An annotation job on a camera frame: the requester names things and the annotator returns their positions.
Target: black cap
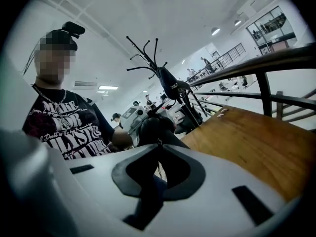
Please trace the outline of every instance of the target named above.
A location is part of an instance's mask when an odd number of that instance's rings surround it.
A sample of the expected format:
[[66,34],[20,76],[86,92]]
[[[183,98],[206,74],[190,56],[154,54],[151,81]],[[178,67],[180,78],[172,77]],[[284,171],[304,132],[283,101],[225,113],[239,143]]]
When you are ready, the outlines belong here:
[[45,44],[52,44],[54,50],[77,51],[78,49],[70,34],[63,30],[53,30],[47,33],[45,37],[40,39],[39,43],[41,50],[46,50],[47,46]]
[[119,118],[120,117],[120,114],[119,113],[114,113],[112,115],[112,119],[116,119],[116,118]]

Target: wooden table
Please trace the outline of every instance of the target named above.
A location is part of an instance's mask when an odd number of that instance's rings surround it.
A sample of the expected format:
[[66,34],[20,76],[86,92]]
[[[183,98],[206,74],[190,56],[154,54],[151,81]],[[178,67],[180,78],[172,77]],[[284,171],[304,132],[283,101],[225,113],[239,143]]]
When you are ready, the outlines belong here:
[[[228,111],[218,118],[224,108]],[[316,134],[230,106],[181,140],[193,150],[238,164],[286,201],[302,193],[316,161]]]

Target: lamp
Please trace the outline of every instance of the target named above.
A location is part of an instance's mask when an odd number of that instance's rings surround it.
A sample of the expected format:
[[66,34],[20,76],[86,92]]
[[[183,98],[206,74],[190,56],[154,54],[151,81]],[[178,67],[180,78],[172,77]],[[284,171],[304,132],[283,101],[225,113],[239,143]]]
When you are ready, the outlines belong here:
[[213,29],[212,29],[212,36],[214,36],[215,34],[217,34],[218,32],[219,32],[219,28],[218,27],[214,27]]
[[241,23],[240,20],[235,20],[235,26],[239,25]]

